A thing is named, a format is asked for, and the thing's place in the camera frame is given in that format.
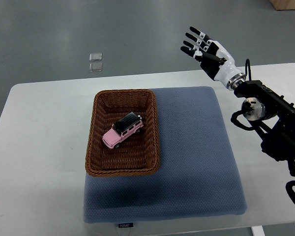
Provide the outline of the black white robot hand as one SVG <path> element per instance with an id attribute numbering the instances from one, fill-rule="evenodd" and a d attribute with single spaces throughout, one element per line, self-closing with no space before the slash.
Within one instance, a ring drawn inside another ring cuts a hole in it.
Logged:
<path id="1" fill-rule="evenodd" d="M 183 41 L 180 50 L 195 60 L 202 60 L 200 67 L 214 81 L 221 82 L 228 90 L 234 90 L 246 80 L 245 74 L 235 66 L 235 60 L 218 42 L 204 32 L 190 26 L 196 36 L 186 33 L 185 36 L 195 43 Z"/>

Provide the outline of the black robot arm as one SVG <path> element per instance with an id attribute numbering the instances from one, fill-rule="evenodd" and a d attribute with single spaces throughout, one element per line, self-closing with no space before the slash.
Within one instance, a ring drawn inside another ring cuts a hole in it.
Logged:
<path id="1" fill-rule="evenodd" d="M 250 61 L 241 71 L 235 60 L 218 42 L 204 32 L 190 27 L 181 50 L 195 59 L 201 69 L 238 98 L 244 98 L 241 109 L 231 122 L 246 131 L 255 131 L 262 139 L 262 152 L 276 161 L 286 161 L 295 177 L 295 107 L 284 96 L 276 94 L 260 80 L 252 80 Z"/>

